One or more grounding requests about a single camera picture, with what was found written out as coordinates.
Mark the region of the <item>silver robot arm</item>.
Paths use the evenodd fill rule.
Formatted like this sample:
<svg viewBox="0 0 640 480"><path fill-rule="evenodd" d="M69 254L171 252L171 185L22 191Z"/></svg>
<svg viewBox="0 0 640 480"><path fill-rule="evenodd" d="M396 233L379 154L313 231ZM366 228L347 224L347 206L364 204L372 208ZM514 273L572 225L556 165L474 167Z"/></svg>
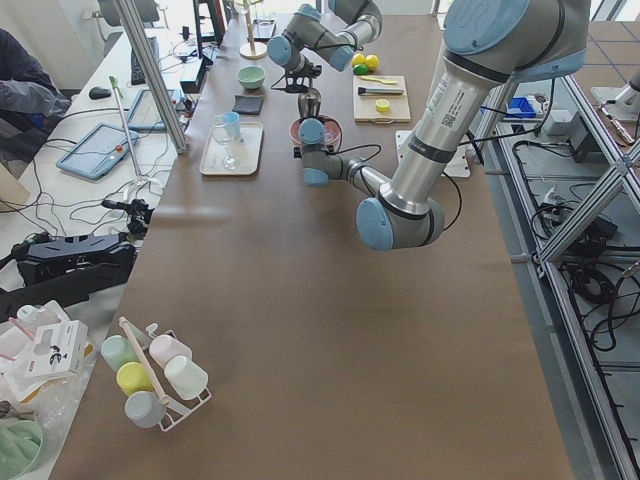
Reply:
<svg viewBox="0 0 640 480"><path fill-rule="evenodd" d="M375 41L383 27L382 14L373 1L330 1L331 11L347 27L334 34L321 23L321 14L309 4L302 5L293 15L282 34L267 43L269 58L284 69L286 93L306 93L311 86L305 81L319 77L322 67L313 64L304 49L317 53L337 71L351 64L355 52L364 44Z"/></svg>
<svg viewBox="0 0 640 480"><path fill-rule="evenodd" d="M440 205L430 198L445 166L490 90L508 80L564 76L584 62L589 23L585 1L455 1L444 21L443 68L407 151L392 177L363 161L331 154L324 128L305 120L301 130L304 183L320 187L345 180L363 193L356 225L374 250L412 248L435 241L444 229Z"/></svg>

